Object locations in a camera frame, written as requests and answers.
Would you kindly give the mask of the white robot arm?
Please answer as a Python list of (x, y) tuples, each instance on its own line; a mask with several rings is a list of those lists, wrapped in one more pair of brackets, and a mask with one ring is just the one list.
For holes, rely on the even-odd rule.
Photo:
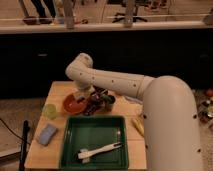
[(97, 70), (86, 53), (65, 73), (80, 89), (94, 85), (143, 102), (147, 171), (203, 171), (195, 97), (183, 80)]

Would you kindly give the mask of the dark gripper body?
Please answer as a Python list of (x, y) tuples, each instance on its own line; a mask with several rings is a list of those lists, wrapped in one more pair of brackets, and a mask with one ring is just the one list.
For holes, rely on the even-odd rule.
[(83, 114), (90, 116), (101, 108), (106, 111), (111, 111), (115, 101), (116, 98), (110, 95), (106, 89), (95, 90), (87, 99), (87, 106)]

